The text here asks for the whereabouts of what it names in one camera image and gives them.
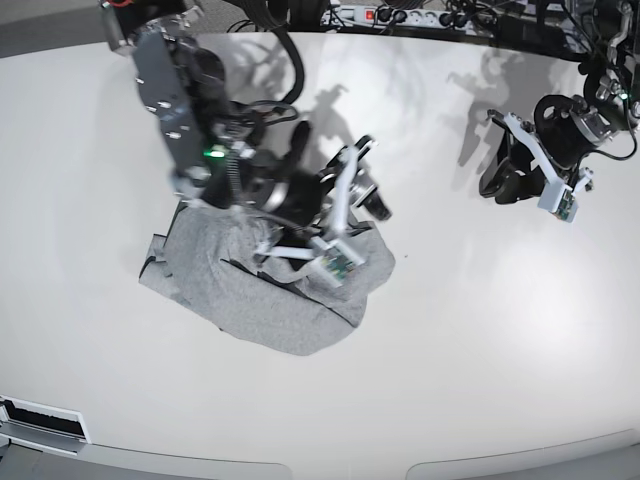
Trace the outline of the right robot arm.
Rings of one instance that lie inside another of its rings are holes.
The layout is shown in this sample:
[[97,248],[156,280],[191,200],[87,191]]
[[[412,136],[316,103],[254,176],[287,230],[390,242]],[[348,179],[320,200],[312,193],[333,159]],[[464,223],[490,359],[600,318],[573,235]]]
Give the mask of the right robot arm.
[[370,137],[342,148],[319,172],[302,168],[312,126],[300,117],[305,70],[289,33],[286,1],[243,1],[255,26],[273,33],[293,69],[280,99],[232,99],[222,60],[191,35],[197,1],[102,1],[110,49],[132,58],[144,107],[159,123],[174,163],[172,179],[187,202],[250,215],[310,236],[344,228],[353,209],[385,221],[391,211],[363,166]]

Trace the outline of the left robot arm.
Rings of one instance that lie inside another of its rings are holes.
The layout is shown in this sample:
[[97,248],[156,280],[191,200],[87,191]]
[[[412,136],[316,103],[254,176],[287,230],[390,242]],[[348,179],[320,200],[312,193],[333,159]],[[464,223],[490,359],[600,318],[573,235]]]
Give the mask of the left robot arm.
[[490,109],[502,129],[499,149],[479,182],[479,193],[499,205],[534,199],[561,220],[593,189],[585,165],[606,156],[606,141],[627,133],[632,149],[609,154],[627,161],[639,150],[639,4],[636,1],[518,1],[475,10],[471,21],[507,46],[577,63],[578,94],[551,93],[523,119]]

